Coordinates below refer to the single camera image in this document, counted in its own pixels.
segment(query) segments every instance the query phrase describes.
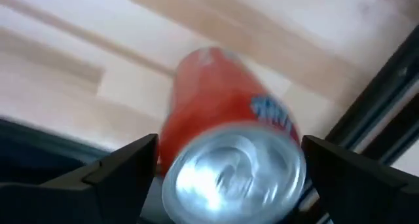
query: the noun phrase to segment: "wooden floor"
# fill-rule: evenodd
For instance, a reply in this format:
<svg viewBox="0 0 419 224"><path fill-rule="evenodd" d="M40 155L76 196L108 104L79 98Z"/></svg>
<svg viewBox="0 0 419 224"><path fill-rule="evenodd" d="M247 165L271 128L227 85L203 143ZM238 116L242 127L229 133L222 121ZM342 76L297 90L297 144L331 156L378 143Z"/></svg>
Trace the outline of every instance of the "wooden floor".
<svg viewBox="0 0 419 224"><path fill-rule="evenodd" d="M322 137L418 21L419 0L0 0L0 115L112 151L215 45Z"/></svg>

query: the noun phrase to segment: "can lid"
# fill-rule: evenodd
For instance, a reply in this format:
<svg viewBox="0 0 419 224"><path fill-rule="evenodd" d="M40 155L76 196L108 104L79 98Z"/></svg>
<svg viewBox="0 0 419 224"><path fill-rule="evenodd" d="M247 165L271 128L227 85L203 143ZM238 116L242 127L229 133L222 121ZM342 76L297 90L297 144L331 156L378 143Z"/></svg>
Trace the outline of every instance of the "can lid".
<svg viewBox="0 0 419 224"><path fill-rule="evenodd" d="M230 125L193 139L173 162L162 199L176 223L272 223L298 201L304 155L289 136Z"/></svg>

